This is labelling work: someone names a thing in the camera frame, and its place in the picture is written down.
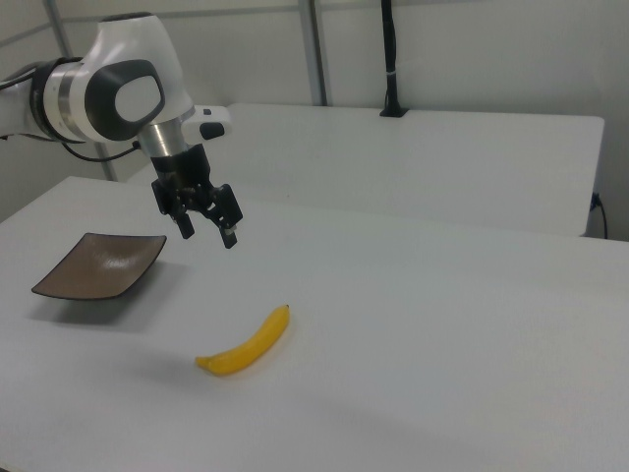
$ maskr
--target square plate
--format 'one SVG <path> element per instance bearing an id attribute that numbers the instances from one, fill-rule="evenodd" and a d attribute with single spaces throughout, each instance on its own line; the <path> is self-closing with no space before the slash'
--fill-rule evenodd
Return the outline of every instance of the square plate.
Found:
<path id="1" fill-rule="evenodd" d="M 32 292 L 67 300 L 105 300 L 129 290 L 153 265 L 166 236 L 86 233 Z"/>

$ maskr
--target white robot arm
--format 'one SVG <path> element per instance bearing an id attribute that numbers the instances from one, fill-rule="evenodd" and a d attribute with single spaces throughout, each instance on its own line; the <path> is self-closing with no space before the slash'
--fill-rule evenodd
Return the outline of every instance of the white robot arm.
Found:
<path id="1" fill-rule="evenodd" d="M 72 144 L 137 139 L 157 172 L 159 209 L 188 239 L 187 209 L 212 220 L 225 247 L 242 213 L 228 185 L 213 187 L 202 143 L 230 131 L 223 107 L 195 106 L 163 24 L 150 13 L 98 24 L 83 59 L 25 66 L 0 83 L 0 137 L 29 135 Z"/>

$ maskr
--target black cable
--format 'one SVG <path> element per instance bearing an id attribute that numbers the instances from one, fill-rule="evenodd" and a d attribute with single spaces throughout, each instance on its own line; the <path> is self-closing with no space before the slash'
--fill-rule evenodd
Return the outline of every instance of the black cable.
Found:
<path id="1" fill-rule="evenodd" d="M 11 79 L 8 82 L 5 82 L 4 84 L 0 84 L 0 90 L 8 89 L 9 87 L 16 86 L 17 84 L 20 84 L 22 82 L 26 82 L 28 79 L 32 79 L 33 74 L 34 72 L 31 71 L 25 76 L 19 76 L 14 79 Z"/>
<path id="2" fill-rule="evenodd" d="M 600 213 L 602 214 L 602 227 L 604 231 L 604 238 L 609 239 L 607 237 L 607 215 L 605 213 L 605 207 L 602 205 L 600 194 L 592 194 L 592 200 L 590 201 L 590 211 L 594 210 L 596 207 L 600 207 Z"/>
<path id="3" fill-rule="evenodd" d="M 605 207 L 602 205 L 602 202 L 600 202 L 600 212 L 602 213 L 602 226 L 604 228 L 605 239 L 608 239 L 607 238 L 607 215 L 605 214 Z"/>
<path id="4" fill-rule="evenodd" d="M 26 64 L 25 66 L 22 66 L 20 69 L 18 69 L 16 72 L 11 74 L 10 76 L 5 77 L 0 82 L 12 81 L 13 79 L 18 78 L 19 76 L 22 76 L 26 72 L 33 70 L 35 67 L 37 67 L 40 64 L 43 64 L 43 63 L 42 62 L 31 62 L 30 64 Z"/>
<path id="5" fill-rule="evenodd" d="M 37 141 L 46 141 L 47 143 L 58 143 L 55 140 L 49 140 L 48 138 L 43 138 L 41 136 L 36 136 L 36 135 L 30 135 L 27 133 L 20 134 L 20 136 L 24 136 L 25 138 L 31 138 L 32 140 L 37 140 Z M 3 140 L 6 140 L 7 138 L 9 137 L 8 136 L 0 137 L 0 139 L 3 139 Z M 69 152 L 74 157 L 80 160 L 85 160 L 87 162 L 109 162 L 111 160 L 116 160 L 116 159 L 119 159 L 120 157 L 124 157 L 125 155 L 132 153 L 134 150 L 140 149 L 140 143 L 138 143 L 137 141 L 133 141 L 131 144 L 132 147 L 127 150 L 123 150 L 122 152 L 118 154 L 110 155 L 109 157 L 98 158 L 98 157 L 87 157 L 85 155 L 79 154 L 74 149 L 69 147 L 66 143 L 61 143 L 61 146 L 63 146 L 66 149 L 66 151 Z"/>
<path id="6" fill-rule="evenodd" d="M 98 157 L 86 157 L 82 154 L 79 154 L 78 152 L 76 152 L 75 150 L 73 150 L 71 147 L 69 147 L 68 145 L 66 145 L 65 143 L 61 143 L 61 146 L 63 146 L 67 152 L 69 152 L 71 155 L 73 155 L 74 157 L 79 158 L 80 160 L 86 160 L 87 162 L 109 162 L 111 160 L 116 160 L 119 159 L 120 157 L 124 157 L 127 154 L 130 154 L 131 152 L 133 152 L 134 150 L 138 150 L 140 148 L 140 143 L 138 143 L 137 141 L 133 141 L 131 148 L 124 150 L 118 154 L 114 154 L 114 155 L 110 155 L 109 157 L 103 157 L 103 158 L 98 158 Z"/>

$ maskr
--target banana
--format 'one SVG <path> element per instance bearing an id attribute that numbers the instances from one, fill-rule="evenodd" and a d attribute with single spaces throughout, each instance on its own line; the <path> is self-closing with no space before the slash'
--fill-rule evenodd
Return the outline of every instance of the banana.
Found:
<path id="1" fill-rule="evenodd" d="M 242 371 L 279 339 L 289 320 L 289 307 L 282 305 L 273 310 L 257 332 L 243 344 L 210 357 L 197 357 L 195 363 L 216 376 Z"/>

